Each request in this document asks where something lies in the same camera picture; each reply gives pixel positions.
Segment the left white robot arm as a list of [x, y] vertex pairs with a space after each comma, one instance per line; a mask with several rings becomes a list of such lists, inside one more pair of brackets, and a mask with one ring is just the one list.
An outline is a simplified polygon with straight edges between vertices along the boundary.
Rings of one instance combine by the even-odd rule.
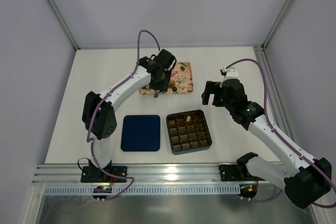
[[157, 93], [166, 92], [176, 57], [162, 49], [157, 55], [137, 58], [134, 70], [110, 88], [85, 97], [82, 121], [87, 130], [87, 142], [91, 148], [91, 162], [104, 170], [110, 163], [110, 136], [117, 128], [115, 113], [131, 95], [144, 86]]

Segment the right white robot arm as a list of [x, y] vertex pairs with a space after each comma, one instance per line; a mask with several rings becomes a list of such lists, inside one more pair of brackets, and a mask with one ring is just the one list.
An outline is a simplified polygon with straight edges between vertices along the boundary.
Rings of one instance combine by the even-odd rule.
[[[316, 159], [300, 148], [266, 112], [267, 90], [264, 86], [264, 108], [249, 101], [243, 84], [237, 78], [224, 78], [222, 82], [207, 81], [201, 95], [202, 105], [224, 107], [237, 124], [260, 139], [281, 161], [282, 165], [268, 162], [258, 154], [249, 152], [237, 159], [236, 165], [220, 165], [222, 181], [266, 180], [280, 188], [270, 199], [252, 200], [267, 202], [285, 192], [290, 201], [304, 209], [330, 192], [332, 166], [325, 158]], [[170, 114], [166, 117], [169, 141], [173, 154], [207, 150], [212, 144], [205, 115], [201, 110]]]

